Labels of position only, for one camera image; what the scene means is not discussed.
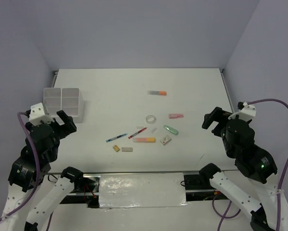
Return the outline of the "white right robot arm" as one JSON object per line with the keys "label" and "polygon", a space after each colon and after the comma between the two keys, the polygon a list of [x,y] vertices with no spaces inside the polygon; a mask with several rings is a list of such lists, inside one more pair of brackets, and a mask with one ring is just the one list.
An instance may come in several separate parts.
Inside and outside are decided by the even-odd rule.
{"label": "white right robot arm", "polygon": [[232,183],[213,163],[200,169],[199,183],[204,188],[215,188],[232,201],[250,220],[254,231],[288,231],[288,203],[278,188],[277,166],[271,154],[255,144],[255,131],[249,126],[255,115],[256,108],[246,103],[233,114],[215,107],[205,114],[202,128],[218,123],[212,133],[222,139],[226,155],[234,159],[258,199]]}

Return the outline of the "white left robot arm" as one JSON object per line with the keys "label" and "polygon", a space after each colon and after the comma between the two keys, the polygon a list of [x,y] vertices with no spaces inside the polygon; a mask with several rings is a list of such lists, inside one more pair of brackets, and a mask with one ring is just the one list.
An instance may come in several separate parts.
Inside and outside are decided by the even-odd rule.
{"label": "white left robot arm", "polygon": [[0,218],[0,231],[40,231],[45,223],[50,223],[62,200],[84,187],[83,172],[67,167],[48,194],[32,206],[35,194],[51,169],[50,163],[57,159],[61,139],[77,131],[72,117],[63,110],[57,115],[63,124],[48,116],[40,106],[17,114],[26,134],[26,145],[8,177],[8,196]]}

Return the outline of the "red pen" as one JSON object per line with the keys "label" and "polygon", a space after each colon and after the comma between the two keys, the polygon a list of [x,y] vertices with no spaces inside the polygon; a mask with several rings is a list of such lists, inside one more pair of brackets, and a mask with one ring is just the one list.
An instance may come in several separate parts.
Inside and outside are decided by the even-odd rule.
{"label": "red pen", "polygon": [[135,137],[136,135],[140,134],[141,132],[145,131],[146,129],[147,129],[147,127],[142,128],[141,130],[139,130],[139,131],[135,132],[134,134],[130,135],[128,137],[128,139],[131,139],[131,138]]}

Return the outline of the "pink orange highlighter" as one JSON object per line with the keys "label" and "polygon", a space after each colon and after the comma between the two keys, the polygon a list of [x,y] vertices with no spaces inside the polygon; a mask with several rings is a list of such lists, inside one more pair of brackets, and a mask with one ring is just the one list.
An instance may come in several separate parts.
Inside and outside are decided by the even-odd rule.
{"label": "pink orange highlighter", "polygon": [[151,137],[151,138],[133,138],[132,141],[135,143],[155,143],[156,139],[154,137]]}

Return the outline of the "blue pen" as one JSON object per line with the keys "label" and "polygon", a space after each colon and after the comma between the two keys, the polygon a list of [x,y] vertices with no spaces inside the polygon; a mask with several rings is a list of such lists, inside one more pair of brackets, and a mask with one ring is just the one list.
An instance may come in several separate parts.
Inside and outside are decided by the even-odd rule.
{"label": "blue pen", "polygon": [[127,133],[124,133],[124,134],[115,136],[115,137],[113,137],[113,138],[110,138],[110,139],[106,140],[106,142],[114,141],[114,140],[119,139],[119,138],[122,138],[122,137],[124,137],[124,136],[126,136],[126,135],[127,135]]}

